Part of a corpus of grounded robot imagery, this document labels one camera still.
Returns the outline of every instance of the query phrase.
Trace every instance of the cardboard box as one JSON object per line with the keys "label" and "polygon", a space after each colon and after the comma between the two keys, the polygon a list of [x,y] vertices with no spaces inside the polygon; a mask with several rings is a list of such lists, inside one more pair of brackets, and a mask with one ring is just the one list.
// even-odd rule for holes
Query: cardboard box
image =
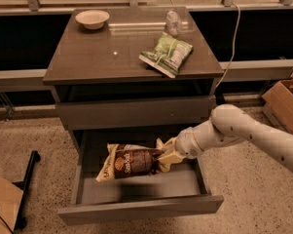
{"label": "cardboard box", "polygon": [[[23,191],[0,176],[0,216],[13,230],[15,228],[18,210]],[[0,234],[11,232],[0,219]]]}
{"label": "cardboard box", "polygon": [[293,80],[277,82],[263,94],[263,99],[283,127],[293,134]]}
{"label": "cardboard box", "polygon": [[275,115],[275,113],[273,112],[273,110],[271,109],[271,107],[270,107],[270,105],[268,103],[266,103],[264,105],[263,113],[270,120],[270,122],[272,123],[274,128],[277,128],[277,129],[285,131],[285,132],[290,132],[285,128],[285,125],[282,122],[280,122],[280,120]]}

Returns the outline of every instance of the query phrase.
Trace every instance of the drawer front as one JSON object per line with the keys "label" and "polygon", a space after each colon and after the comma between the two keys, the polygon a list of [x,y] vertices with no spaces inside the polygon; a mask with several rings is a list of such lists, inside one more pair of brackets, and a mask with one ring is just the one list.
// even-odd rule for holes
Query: drawer front
{"label": "drawer front", "polygon": [[215,107],[215,97],[181,97],[56,105],[70,130],[199,123]]}
{"label": "drawer front", "polygon": [[215,214],[224,199],[222,196],[190,196],[138,203],[119,203],[98,206],[78,206],[58,211],[67,225],[182,215]]}

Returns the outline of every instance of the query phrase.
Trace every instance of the floor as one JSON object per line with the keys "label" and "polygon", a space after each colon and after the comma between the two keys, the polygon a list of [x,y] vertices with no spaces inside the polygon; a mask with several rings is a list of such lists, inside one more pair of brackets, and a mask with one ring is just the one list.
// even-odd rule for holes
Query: floor
{"label": "floor", "polygon": [[[243,107],[263,123],[262,107]],[[67,226],[57,210],[70,205],[77,152],[53,106],[20,107],[4,121],[0,109],[0,176],[22,180],[32,150],[37,164],[16,234],[293,233],[293,175],[253,144],[207,150],[201,163],[213,195],[225,201],[216,214]]]}

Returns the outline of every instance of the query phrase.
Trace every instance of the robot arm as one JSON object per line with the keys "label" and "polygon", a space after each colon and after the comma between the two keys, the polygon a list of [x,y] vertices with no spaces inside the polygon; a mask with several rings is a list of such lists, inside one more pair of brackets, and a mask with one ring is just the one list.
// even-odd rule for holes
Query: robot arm
{"label": "robot arm", "polygon": [[293,173],[293,135],[255,121],[230,104],[217,106],[208,121],[180,132],[175,150],[184,158],[194,159],[206,149],[244,140],[255,144]]}

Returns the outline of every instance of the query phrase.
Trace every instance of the drawer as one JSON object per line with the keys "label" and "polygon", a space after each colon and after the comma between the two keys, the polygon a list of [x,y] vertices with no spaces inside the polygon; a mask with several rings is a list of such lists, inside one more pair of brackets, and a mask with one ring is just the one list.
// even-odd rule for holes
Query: drawer
{"label": "drawer", "polygon": [[56,86],[61,102],[106,101],[141,98],[208,96],[213,79],[162,79],[161,81],[114,82]]}
{"label": "drawer", "polygon": [[197,124],[208,119],[215,105],[215,96],[162,97],[58,103],[56,109],[66,129],[83,130]]}
{"label": "drawer", "polygon": [[173,165],[169,173],[97,182],[107,157],[107,142],[154,147],[157,137],[168,140],[179,126],[84,131],[72,205],[60,209],[67,225],[181,215],[214,214],[222,196],[207,191],[197,160]]}

